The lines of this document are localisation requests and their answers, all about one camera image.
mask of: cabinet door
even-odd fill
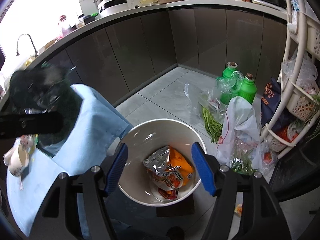
[[[53,65],[59,65],[59,66],[66,67],[68,70],[71,70],[72,68],[74,68],[65,49],[63,51],[59,52],[56,56],[54,56],[50,60],[48,60],[48,63],[53,64]],[[71,85],[82,83],[75,68],[73,70],[71,70],[70,72],[68,72],[67,79],[69,80]]]
[[[194,9],[199,51],[199,69],[221,76],[226,66],[226,10]]]
[[[113,24],[106,30],[130,91],[155,75],[140,17]]]
[[[177,63],[167,11],[141,16],[144,37],[156,74]]]
[[[83,83],[97,90],[111,104],[129,92],[105,29],[70,45],[67,53]]]
[[[177,62],[199,68],[196,23],[193,9],[169,11]]]
[[[227,13],[227,62],[234,61],[243,75],[256,78],[259,65],[263,17],[242,11]]]
[[[287,26],[274,20],[263,18],[263,38],[259,67],[255,84],[257,93],[262,95],[270,78],[278,79],[284,55]]]

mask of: dark blue bag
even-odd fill
[[[281,102],[280,84],[274,78],[271,78],[271,82],[266,85],[264,93],[261,97],[262,127],[264,127],[266,123],[270,122],[280,102]],[[281,130],[281,128],[293,122],[294,119],[295,117],[292,114],[290,114],[287,108],[285,108],[281,113],[280,117],[278,118],[277,122],[273,126],[272,131],[277,132]]]

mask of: kitchen counter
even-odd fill
[[[28,68],[33,68],[36,65],[38,65],[40,62],[42,62],[48,55],[50,55],[52,52],[54,52],[56,49],[60,48],[67,42],[71,41],[74,39],[76,36],[81,35],[87,31],[90,31],[94,28],[96,28],[99,25],[103,25],[105,23],[114,21],[115,19],[121,18],[121,17],[126,17],[130,16],[133,14],[140,14],[146,11],[150,10],[157,10],[157,9],[162,9],[162,8],[168,8],[168,9],[175,9],[179,7],[188,7],[188,6],[212,6],[212,5],[217,5],[217,6],[233,6],[233,7],[239,7],[239,8],[246,8],[246,9],[251,9],[255,11],[260,11],[263,13],[267,13],[270,15],[273,15],[275,17],[278,17],[283,20],[287,20],[287,13],[275,10],[273,8],[259,5],[259,4],[254,4],[250,2],[243,2],[243,1],[237,1],[237,0],[184,0],[180,2],[172,2],[172,3],[167,3],[167,4],[157,4],[157,5],[151,5],[151,6],[144,6],[144,7],[139,7],[139,8],[133,8],[129,9],[123,12],[119,12],[113,15],[110,15],[108,17],[104,17],[98,20],[95,20],[94,22],[91,22],[64,37],[60,41],[56,42],[52,46],[50,46],[47,50],[45,50],[43,53],[41,53],[30,65]]]
[[[219,76],[234,61],[262,94],[280,70],[286,21],[283,11],[236,0],[133,8],[73,31],[28,69],[45,61],[65,66],[71,84],[91,86],[116,106],[177,65]]]

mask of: kitchen faucet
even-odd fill
[[[20,37],[21,37],[22,35],[28,35],[28,36],[29,36],[29,38],[30,38],[30,40],[31,40],[31,43],[32,43],[32,46],[33,46],[33,48],[35,49],[35,54],[34,54],[34,56],[37,57],[37,56],[38,56],[38,51],[37,51],[36,46],[34,45],[34,43],[33,43],[33,41],[32,41],[31,36],[30,36],[28,33],[23,33],[23,34],[21,34],[21,35],[19,36],[19,38],[18,38],[18,40],[17,40],[17,52],[16,52],[16,56],[19,56],[19,55],[20,55],[20,53],[19,53],[19,39],[20,39]]]

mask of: metal screw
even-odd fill
[[[67,176],[67,174],[65,172],[61,172],[58,175],[59,179],[64,179],[66,176]]]
[[[227,165],[221,165],[220,166],[220,171],[227,172],[228,170],[229,170],[229,167]]]
[[[93,166],[93,167],[91,168],[91,171],[94,172],[94,173],[96,173],[96,172],[100,171],[100,167],[99,167],[99,166]]]
[[[256,171],[256,172],[254,173],[254,176],[255,176],[256,178],[260,179],[260,178],[262,177],[262,174],[261,174],[260,172]]]

